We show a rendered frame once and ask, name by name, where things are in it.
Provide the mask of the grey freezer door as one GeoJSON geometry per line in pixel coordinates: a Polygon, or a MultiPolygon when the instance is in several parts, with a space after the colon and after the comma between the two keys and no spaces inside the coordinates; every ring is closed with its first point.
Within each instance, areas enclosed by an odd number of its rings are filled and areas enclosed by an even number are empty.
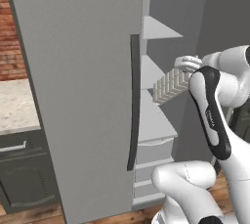
{"type": "Polygon", "coordinates": [[[132,34],[143,0],[10,0],[67,224],[129,212],[132,34]]]}

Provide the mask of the grey freezer interior with shelves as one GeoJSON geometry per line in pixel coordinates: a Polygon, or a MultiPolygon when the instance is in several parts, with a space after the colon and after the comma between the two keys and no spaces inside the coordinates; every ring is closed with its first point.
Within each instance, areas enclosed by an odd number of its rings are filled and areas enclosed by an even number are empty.
{"type": "Polygon", "coordinates": [[[203,137],[188,90],[158,105],[153,84],[174,68],[175,60],[197,54],[197,42],[206,0],[143,0],[141,38],[141,113],[134,166],[134,210],[162,203],[150,175],[157,165],[211,156],[194,147],[203,137]]]}

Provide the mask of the dark green cabinet drawer front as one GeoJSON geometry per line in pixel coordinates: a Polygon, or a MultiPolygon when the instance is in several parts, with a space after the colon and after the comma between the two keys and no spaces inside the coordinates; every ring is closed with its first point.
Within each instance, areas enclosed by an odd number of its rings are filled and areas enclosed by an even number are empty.
{"type": "Polygon", "coordinates": [[[0,158],[31,155],[47,150],[46,138],[41,130],[0,136],[0,158]]]}

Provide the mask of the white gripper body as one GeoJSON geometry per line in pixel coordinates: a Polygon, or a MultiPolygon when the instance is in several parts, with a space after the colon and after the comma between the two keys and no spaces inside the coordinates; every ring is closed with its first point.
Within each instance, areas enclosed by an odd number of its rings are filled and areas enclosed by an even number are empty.
{"type": "Polygon", "coordinates": [[[182,56],[175,60],[174,68],[185,72],[194,72],[202,66],[202,61],[197,56],[182,56]]]}

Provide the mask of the dark green cabinet door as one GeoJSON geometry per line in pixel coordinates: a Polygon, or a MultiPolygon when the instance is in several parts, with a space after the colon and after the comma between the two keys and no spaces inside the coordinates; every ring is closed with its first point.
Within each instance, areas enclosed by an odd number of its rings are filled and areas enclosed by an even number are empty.
{"type": "Polygon", "coordinates": [[[46,153],[0,161],[0,202],[7,213],[14,213],[59,201],[59,190],[53,165],[46,153]],[[55,198],[29,207],[10,207],[14,202],[39,201],[50,195],[55,198]]]}

